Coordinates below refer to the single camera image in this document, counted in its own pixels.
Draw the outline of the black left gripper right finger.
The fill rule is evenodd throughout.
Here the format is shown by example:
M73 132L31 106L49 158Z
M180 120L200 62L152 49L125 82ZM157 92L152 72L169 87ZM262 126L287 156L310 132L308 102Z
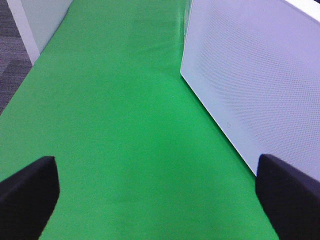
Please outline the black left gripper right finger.
M281 240L320 238L320 183L271 154L258 160L255 193Z

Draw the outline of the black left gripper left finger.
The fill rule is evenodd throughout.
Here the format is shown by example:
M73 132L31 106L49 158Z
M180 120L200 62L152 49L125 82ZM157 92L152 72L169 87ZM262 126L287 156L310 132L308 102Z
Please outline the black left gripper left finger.
M37 240L60 196L54 156L43 156L0 182L0 238Z

